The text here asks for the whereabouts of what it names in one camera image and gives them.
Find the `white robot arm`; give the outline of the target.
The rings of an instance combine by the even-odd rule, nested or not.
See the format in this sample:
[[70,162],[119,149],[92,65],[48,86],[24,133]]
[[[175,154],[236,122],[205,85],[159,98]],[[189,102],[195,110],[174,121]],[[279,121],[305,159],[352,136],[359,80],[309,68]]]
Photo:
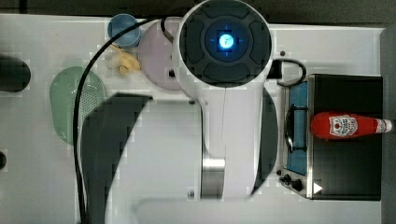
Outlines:
[[268,22],[242,0],[205,0],[182,18],[172,63],[181,89],[201,107],[201,199],[253,192],[273,60]]

